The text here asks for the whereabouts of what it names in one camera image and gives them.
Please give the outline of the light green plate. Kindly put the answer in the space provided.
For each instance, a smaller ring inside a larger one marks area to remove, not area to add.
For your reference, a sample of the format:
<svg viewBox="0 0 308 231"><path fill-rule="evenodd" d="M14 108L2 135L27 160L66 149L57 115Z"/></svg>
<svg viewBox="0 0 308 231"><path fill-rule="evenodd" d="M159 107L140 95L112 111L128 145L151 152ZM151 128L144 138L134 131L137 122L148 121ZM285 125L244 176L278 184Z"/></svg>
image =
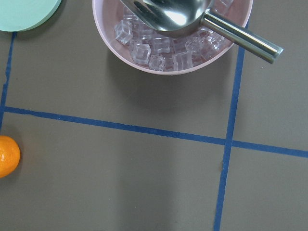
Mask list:
<svg viewBox="0 0 308 231"><path fill-rule="evenodd" d="M45 23L60 6L60 0L2 0L0 30L19 32Z"/></svg>

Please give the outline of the pink bowl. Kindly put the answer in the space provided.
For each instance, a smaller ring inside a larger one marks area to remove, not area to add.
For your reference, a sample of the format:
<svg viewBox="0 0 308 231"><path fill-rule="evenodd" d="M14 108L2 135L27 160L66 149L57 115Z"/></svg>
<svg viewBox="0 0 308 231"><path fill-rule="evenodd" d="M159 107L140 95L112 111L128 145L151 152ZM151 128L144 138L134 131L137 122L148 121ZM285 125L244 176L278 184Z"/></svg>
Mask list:
<svg viewBox="0 0 308 231"><path fill-rule="evenodd" d="M190 73L211 64L233 46L233 42L204 26L189 36L164 36L119 0L94 0L92 11L108 49L124 63L146 73Z"/></svg>

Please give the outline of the steel ice scoop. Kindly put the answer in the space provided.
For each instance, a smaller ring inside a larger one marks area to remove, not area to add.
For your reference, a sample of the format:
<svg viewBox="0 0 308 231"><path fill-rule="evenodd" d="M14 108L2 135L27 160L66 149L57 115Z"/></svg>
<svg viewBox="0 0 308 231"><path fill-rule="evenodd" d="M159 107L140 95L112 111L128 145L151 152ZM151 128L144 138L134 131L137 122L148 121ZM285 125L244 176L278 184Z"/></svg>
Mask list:
<svg viewBox="0 0 308 231"><path fill-rule="evenodd" d="M122 3L150 28L173 38L205 26L272 64L283 48L213 10L212 0L124 0Z"/></svg>

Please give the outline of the orange mandarin fruit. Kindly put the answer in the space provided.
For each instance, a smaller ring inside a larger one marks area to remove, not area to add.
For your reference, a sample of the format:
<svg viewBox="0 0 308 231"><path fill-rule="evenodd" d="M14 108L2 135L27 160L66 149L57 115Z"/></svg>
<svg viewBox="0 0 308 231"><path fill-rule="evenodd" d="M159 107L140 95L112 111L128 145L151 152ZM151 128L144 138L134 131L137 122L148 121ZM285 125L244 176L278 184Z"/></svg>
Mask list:
<svg viewBox="0 0 308 231"><path fill-rule="evenodd" d="M9 136L0 136L0 177L11 174L18 166L21 152L18 144Z"/></svg>

